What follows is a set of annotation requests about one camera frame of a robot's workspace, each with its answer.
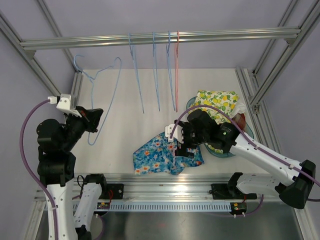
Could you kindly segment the blue floral skirt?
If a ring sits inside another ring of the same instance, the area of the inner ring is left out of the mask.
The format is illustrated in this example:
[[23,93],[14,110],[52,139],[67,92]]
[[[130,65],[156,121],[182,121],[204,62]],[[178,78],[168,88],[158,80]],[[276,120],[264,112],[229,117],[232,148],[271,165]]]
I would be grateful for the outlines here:
[[179,175],[185,168],[199,167],[205,163],[199,147],[187,149],[193,157],[176,156],[176,149],[177,142],[169,142],[164,132],[156,135],[133,153],[134,174]]

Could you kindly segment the lemon print skirt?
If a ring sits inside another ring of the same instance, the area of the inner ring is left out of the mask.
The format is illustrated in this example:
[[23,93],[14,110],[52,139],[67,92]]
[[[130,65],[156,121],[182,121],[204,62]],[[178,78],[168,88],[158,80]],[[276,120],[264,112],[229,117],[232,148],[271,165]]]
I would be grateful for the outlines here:
[[246,106],[235,91],[199,90],[193,106],[208,105],[219,109],[231,119],[236,114],[245,114]]

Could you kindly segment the red plaid skirt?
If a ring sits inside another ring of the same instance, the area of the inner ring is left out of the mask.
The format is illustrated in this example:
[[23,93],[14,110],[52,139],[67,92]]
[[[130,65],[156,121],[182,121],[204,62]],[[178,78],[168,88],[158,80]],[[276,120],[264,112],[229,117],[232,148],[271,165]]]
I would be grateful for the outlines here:
[[237,113],[232,120],[238,125],[241,130],[246,127],[246,117],[244,113]]

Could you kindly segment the light blue wire hanger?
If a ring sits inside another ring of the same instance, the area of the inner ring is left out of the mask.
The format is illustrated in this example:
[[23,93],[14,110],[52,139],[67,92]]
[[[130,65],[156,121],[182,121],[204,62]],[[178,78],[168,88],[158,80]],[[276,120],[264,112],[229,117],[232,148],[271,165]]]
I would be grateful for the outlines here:
[[173,76],[172,76],[172,68],[171,68],[171,57],[170,57],[170,46],[171,46],[171,32],[168,31],[168,43],[165,46],[166,48],[166,62],[167,62],[167,71],[168,71],[168,79],[169,79],[169,87],[170,87],[170,95],[172,101],[173,110],[176,110],[176,102],[174,97],[174,88],[173,88]]
[[158,80],[158,63],[157,63],[157,46],[155,42],[155,32],[152,33],[152,60],[153,60],[153,79],[154,79],[154,86],[155,86],[155,93],[157,99],[157,107],[158,111],[161,111],[160,105],[160,94],[159,94],[159,80]]
[[139,71],[138,71],[138,66],[137,66],[137,58],[136,58],[136,49],[135,45],[132,43],[131,40],[131,34],[128,34],[128,45],[129,45],[129,51],[131,55],[131,59],[133,62],[133,68],[134,68],[134,73],[135,73],[135,78],[137,82],[137,87],[138,87],[138,93],[139,93],[139,98],[140,98],[140,104],[141,104],[141,109],[142,113],[145,113],[145,108],[144,108],[144,103],[143,103],[143,96],[142,96],[142,91],[141,91],[141,84],[140,84],[140,77],[139,77]]

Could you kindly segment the pink wire hanger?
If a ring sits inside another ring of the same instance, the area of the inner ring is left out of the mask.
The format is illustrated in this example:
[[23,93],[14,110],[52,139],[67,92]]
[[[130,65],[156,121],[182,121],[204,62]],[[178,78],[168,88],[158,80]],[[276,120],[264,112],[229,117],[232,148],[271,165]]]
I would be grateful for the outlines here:
[[174,67],[175,67],[175,111],[179,111],[179,40],[180,33],[176,33],[176,43],[174,46]]

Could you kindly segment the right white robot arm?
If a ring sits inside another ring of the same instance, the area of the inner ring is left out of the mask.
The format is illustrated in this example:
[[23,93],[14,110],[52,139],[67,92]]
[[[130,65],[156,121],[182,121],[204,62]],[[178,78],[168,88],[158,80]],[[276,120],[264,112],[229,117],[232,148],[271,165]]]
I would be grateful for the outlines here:
[[224,153],[240,156],[269,173],[269,176],[235,172],[224,187],[213,188],[212,194],[222,199],[244,196],[278,196],[295,209],[304,209],[316,181],[316,165],[281,155],[257,142],[233,121],[217,123],[199,106],[184,112],[187,120],[176,119],[165,128],[169,142],[177,141],[176,156],[194,157],[188,149],[208,144]]

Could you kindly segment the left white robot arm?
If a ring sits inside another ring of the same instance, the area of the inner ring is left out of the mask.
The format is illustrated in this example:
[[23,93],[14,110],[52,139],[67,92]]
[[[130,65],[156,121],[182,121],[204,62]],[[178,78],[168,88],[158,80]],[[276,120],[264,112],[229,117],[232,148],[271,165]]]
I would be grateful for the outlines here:
[[46,200],[54,203],[48,210],[49,237],[59,240],[92,239],[91,221],[98,199],[108,195],[102,173],[88,174],[82,184],[82,194],[73,210],[72,189],[76,157],[72,149],[85,132],[96,133],[103,114],[101,108],[87,110],[76,107],[79,116],[70,113],[65,123],[46,119],[36,129],[38,134],[37,173],[45,186]]

